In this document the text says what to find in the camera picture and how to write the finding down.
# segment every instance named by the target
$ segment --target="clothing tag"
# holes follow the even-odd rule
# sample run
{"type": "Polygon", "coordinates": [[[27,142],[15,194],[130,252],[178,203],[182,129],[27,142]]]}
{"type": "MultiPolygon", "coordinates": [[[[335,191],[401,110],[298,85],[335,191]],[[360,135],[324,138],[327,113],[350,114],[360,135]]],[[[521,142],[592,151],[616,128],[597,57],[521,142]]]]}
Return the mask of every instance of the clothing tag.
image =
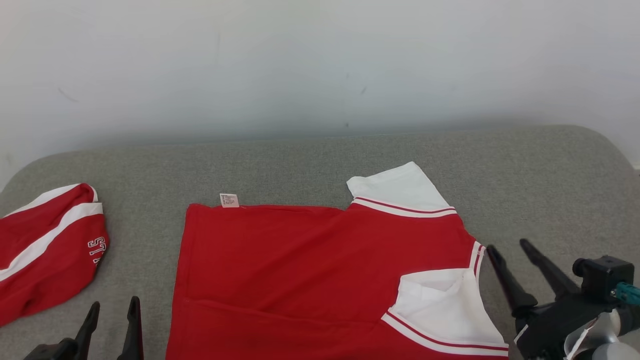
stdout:
{"type": "Polygon", "coordinates": [[[220,202],[223,208],[239,208],[238,195],[234,193],[221,193],[220,202]]]}

